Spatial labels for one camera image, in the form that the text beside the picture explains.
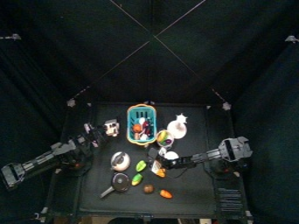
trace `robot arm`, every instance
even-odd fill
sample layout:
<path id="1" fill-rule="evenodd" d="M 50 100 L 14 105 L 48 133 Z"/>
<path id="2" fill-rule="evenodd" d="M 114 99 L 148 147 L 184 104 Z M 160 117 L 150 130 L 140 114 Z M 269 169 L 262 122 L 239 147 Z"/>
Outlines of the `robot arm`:
<path id="1" fill-rule="evenodd" d="M 176 159 L 166 159 L 156 156 L 156 160 L 162 163 L 166 169 L 179 169 L 184 167 L 194 167 L 196 164 L 220 158 L 228 162 L 236 162 L 242 158 L 251 157 L 253 150 L 249 147 L 249 140 L 240 136 L 238 138 L 224 139 L 216 150 L 210 150 L 206 153 L 195 154 L 188 157 L 179 157 Z"/>
<path id="2" fill-rule="evenodd" d="M 118 133 L 118 120 L 114 120 L 114 134 Z M 56 143 L 51 150 L 44 152 L 39 157 L 23 164 L 11 163 L 2 168 L 0 174 L 8 190 L 14 190 L 26 179 L 36 174 L 50 170 L 58 165 L 76 167 L 90 155 L 90 144 L 99 147 L 103 138 L 102 128 L 94 128 L 90 123 L 84 124 L 86 133 L 74 137 L 68 143 Z"/>

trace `black table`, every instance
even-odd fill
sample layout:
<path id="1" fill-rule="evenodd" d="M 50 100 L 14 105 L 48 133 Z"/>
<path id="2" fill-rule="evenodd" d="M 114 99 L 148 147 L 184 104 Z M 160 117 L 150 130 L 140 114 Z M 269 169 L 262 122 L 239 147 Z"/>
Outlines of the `black table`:
<path id="1" fill-rule="evenodd" d="M 136 163 L 147 160 L 148 148 L 127 140 L 127 109 L 132 105 L 135 104 L 102 102 L 72 108 L 64 125 L 63 139 L 67 139 L 68 135 L 80 133 L 87 122 L 96 125 L 118 118 L 120 128 L 116 137 L 110 136 L 99 148 L 92 148 L 92 163 L 86 171 L 54 174 L 55 185 L 50 193 L 51 202 L 48 201 L 54 215 L 194 219 L 222 217 L 223 221 L 230 218 L 246 221 L 247 202 L 242 177 L 235 177 L 231 181 L 216 180 L 206 172 L 210 168 L 207 163 L 198 164 L 179 178 L 175 177 L 182 174 L 182 169 L 168 170 L 167 178 L 159 178 L 150 168 L 146 168 L 142 171 L 144 179 L 138 186 L 130 186 L 127 192 L 112 192 L 103 199 L 99 197 L 110 188 L 114 175 L 110 164 L 112 155 L 118 151 L 124 151 L 130 155 L 131 165 L 126 170 L 130 178 L 136 175 Z M 220 105 L 207 107 L 206 105 L 156 104 L 154 107 L 158 129 L 166 129 L 167 124 L 182 113 L 188 117 L 187 135 L 182 139 L 175 139 L 172 144 L 172 151 L 180 157 L 214 150 L 223 139 L 234 137 L 230 112 L 223 110 Z M 238 214 L 220 213 L 215 189 L 223 186 L 222 182 L 243 193 L 245 209 Z M 144 184 L 154 185 L 152 194 L 143 193 Z M 172 199 L 163 198 L 159 189 L 168 190 Z"/>

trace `toy vegetable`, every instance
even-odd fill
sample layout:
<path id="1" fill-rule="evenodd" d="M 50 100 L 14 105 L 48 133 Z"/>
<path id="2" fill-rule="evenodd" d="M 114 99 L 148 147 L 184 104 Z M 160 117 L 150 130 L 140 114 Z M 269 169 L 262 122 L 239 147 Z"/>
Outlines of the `toy vegetable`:
<path id="1" fill-rule="evenodd" d="M 146 168 L 146 161 L 142 160 L 142 161 L 136 164 L 136 166 L 135 166 L 135 170 L 136 170 L 138 172 L 140 172 L 144 168 Z"/>
<path id="2" fill-rule="evenodd" d="M 158 175 L 159 177 L 164 178 L 164 172 L 166 172 L 164 169 L 159 169 L 155 175 Z"/>
<path id="3" fill-rule="evenodd" d="M 146 193 L 152 193 L 154 190 L 155 190 L 154 185 L 144 185 L 144 192 L 146 192 Z"/>
<path id="4" fill-rule="evenodd" d="M 167 192 L 166 190 L 162 190 L 160 191 L 160 195 L 167 198 L 167 199 L 171 199 L 172 198 L 172 194 L 170 192 Z"/>
<path id="5" fill-rule="evenodd" d="M 132 186 L 136 186 L 142 182 L 142 179 L 143 179 L 143 175 L 138 173 L 132 179 Z"/>

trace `black backdrop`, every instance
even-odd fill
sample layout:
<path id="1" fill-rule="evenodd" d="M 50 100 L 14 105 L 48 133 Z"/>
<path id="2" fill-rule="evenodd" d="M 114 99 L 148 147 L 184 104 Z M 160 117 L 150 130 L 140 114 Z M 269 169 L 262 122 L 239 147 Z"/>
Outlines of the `black backdrop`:
<path id="1" fill-rule="evenodd" d="M 298 33 L 298 1 L 2 1 L 0 7 L 0 35 L 23 38 L 0 39 L 2 165 L 58 142 L 74 96 L 222 103 L 215 90 L 257 151 L 253 211 L 269 223 L 298 220 L 298 45 L 285 42 Z M 44 176 L 18 192 L 2 188 L 2 217 L 42 210 Z"/>

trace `black curtain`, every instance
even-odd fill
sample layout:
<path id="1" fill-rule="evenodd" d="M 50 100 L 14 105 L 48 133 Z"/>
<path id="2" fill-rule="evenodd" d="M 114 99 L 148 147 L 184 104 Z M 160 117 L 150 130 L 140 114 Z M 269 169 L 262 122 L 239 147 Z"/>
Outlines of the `black curtain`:
<path id="1" fill-rule="evenodd" d="M 66 101 L 22 42 L 0 40 L 0 167 L 40 156 L 60 141 Z M 0 223 L 43 209 L 50 173 L 28 179 L 8 192 L 0 185 Z"/>
<path id="2" fill-rule="evenodd" d="M 235 127 L 254 150 L 247 197 L 261 223 L 299 220 L 299 45 L 289 44 L 235 105 Z"/>

